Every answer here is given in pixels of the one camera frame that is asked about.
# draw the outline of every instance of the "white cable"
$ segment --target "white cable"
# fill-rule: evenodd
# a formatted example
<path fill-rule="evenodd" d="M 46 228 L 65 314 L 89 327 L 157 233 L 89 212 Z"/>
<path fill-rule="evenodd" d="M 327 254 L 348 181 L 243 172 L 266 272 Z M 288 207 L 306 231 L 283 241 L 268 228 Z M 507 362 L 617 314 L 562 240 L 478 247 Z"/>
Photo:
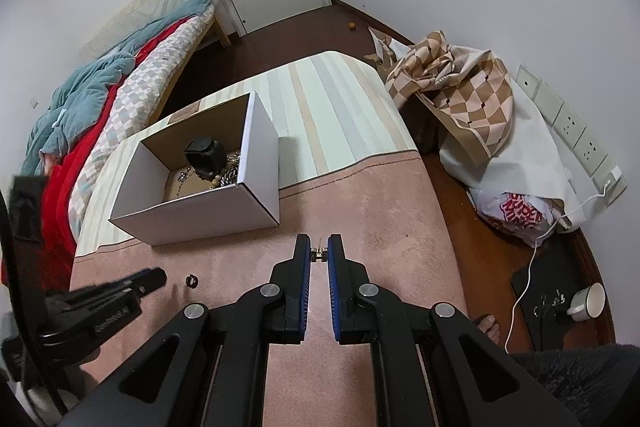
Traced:
<path fill-rule="evenodd" d="M 520 295 L 520 297 L 518 297 L 518 299 L 516 300 L 515 304 L 513 305 L 513 308 L 511 308 L 511 326 L 509 326 L 509 334 L 507 335 L 507 340 L 504 343 L 504 350 L 505 352 L 508 354 L 509 353 L 509 340 L 511 338 L 511 333 L 513 333 L 513 321 L 515 320 L 515 313 L 516 313 L 516 308 L 517 305 L 520 303 L 520 300 L 524 297 L 524 294 L 527 292 L 527 290 L 529 289 L 529 285 L 531 284 L 531 265 L 533 264 L 533 260 L 536 257 L 536 252 L 538 251 L 538 240 L 545 240 L 555 229 L 556 225 L 558 224 L 558 221 L 560 221 L 563 217 L 569 217 L 571 216 L 571 214 L 573 214 L 574 212 L 577 212 L 578 210 L 580 210 L 583 206 L 585 206 L 585 204 L 589 203 L 589 201 L 594 200 L 596 198 L 603 198 L 605 196 L 605 194 L 607 193 L 607 187 L 609 187 L 611 181 L 607 181 L 607 184 L 604 186 L 604 189 L 602 190 L 602 194 L 598 193 L 598 194 L 594 194 L 593 196 L 587 198 L 586 200 L 584 200 L 584 203 L 581 204 L 578 208 L 575 208 L 574 210 L 572 210 L 571 212 L 568 212 L 566 214 L 564 214 L 563 216 L 558 217 L 558 219 L 556 219 L 552 224 L 551 227 L 549 227 L 549 229 L 543 233 L 542 235 L 539 235 L 536 238 L 536 242 L 534 243 L 534 247 L 533 247 L 533 255 L 531 256 L 531 261 L 529 261 L 529 267 L 527 268 L 527 285 L 524 287 L 524 291 L 522 292 L 522 294 Z"/>

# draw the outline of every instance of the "brown checkered blanket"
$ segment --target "brown checkered blanket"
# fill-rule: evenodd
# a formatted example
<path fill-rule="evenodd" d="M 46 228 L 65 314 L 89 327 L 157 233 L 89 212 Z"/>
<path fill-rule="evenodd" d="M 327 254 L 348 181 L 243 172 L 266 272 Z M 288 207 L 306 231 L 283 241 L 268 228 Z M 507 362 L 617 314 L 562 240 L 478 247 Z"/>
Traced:
<path fill-rule="evenodd" d="M 475 163 L 509 137 L 513 93 L 507 68 L 490 50 L 447 44 L 443 32 L 430 33 L 398 61 L 385 86 L 397 108 L 416 94 Z"/>

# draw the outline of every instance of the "blue comforter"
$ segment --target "blue comforter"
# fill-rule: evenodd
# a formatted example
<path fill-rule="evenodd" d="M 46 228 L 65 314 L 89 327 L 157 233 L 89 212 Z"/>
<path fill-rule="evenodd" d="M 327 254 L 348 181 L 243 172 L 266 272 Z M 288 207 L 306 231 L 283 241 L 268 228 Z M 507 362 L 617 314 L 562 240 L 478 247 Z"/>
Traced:
<path fill-rule="evenodd" d="M 108 90 L 135 68 L 135 54 L 146 42 L 185 17 L 201 15 L 211 0 L 188 0 L 164 18 L 133 33 L 108 55 L 79 67 L 55 90 L 49 109 L 36 121 L 22 163 L 23 176 L 44 172 L 41 155 L 63 158 L 100 118 Z"/>

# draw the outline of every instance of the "charging cable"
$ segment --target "charging cable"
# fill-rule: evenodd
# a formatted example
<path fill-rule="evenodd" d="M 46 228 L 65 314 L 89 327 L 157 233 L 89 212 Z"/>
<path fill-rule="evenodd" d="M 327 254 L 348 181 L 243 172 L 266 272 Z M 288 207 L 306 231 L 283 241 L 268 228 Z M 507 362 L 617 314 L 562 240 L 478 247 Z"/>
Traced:
<path fill-rule="evenodd" d="M 604 198 L 604 196 L 607 194 L 607 188 L 609 188 L 609 186 L 611 184 L 615 184 L 619 179 L 620 176 L 622 175 L 622 173 L 620 172 L 620 168 L 618 166 L 616 166 L 616 169 L 613 169 L 610 173 L 610 178 L 607 179 L 607 182 L 604 185 L 604 188 L 602 190 L 602 194 L 598 193 L 598 194 L 594 194 L 593 196 L 591 196 L 590 198 L 587 198 L 586 200 L 584 200 L 584 203 L 581 204 L 578 208 L 572 210 L 571 212 L 568 212 L 566 214 L 564 214 L 563 216 L 558 217 L 558 219 L 556 219 L 552 224 L 551 227 L 549 227 L 549 229 L 543 233 L 542 235 L 538 236 L 536 238 L 536 241 L 534 243 L 534 247 L 533 247 L 533 255 L 531 256 L 531 260 L 529 261 L 529 267 L 527 268 L 527 285 L 524 288 L 524 291 L 522 292 L 522 294 L 520 295 L 520 297 L 518 297 L 518 299 L 516 300 L 515 304 L 513 305 L 513 308 L 511 309 L 511 326 L 509 326 L 509 334 L 507 335 L 507 340 L 504 343 L 504 350 L 505 352 L 507 352 L 507 354 L 509 353 L 509 340 L 511 338 L 511 333 L 513 333 L 513 321 L 515 319 L 515 313 L 516 313 L 516 308 L 518 306 L 518 304 L 520 303 L 520 301 L 522 300 L 522 298 L 524 297 L 524 294 L 527 292 L 527 290 L 529 289 L 529 285 L 531 284 L 531 265 L 533 264 L 533 260 L 536 258 L 536 252 L 538 251 L 538 245 L 542 243 L 542 241 L 544 241 L 547 237 L 549 237 L 549 235 L 551 235 L 553 233 L 553 231 L 556 228 L 556 225 L 558 224 L 558 221 L 560 221 L 563 217 L 569 217 L 571 216 L 571 214 L 573 214 L 574 212 L 577 212 L 578 210 L 580 210 L 583 206 L 585 206 L 585 204 L 589 203 L 589 201 L 594 200 L 596 198 Z"/>

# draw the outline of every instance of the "pink rug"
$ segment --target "pink rug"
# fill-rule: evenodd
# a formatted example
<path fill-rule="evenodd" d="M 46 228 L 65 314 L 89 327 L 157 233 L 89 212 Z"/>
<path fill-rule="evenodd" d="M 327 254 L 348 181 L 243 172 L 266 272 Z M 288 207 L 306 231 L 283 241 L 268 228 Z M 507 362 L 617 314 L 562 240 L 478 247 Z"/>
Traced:
<path fill-rule="evenodd" d="M 448 301 L 466 312 L 449 233 L 417 152 L 374 156 L 284 188 L 280 218 L 274 229 L 155 248 L 133 239 L 77 258 L 73 288 L 147 266 L 162 267 L 168 277 L 142 301 L 142 316 L 83 368 L 103 380 L 186 304 L 221 306 L 266 283 L 273 265 L 292 256 L 298 233 L 308 234 L 314 247 L 340 233 L 347 258 L 364 263 L 372 282 L 409 303 Z M 190 273 L 199 279 L 196 289 L 185 286 Z M 334 341 L 326 264 L 312 264 L 306 341 L 270 347 L 263 425 L 375 424 L 369 347 Z"/>

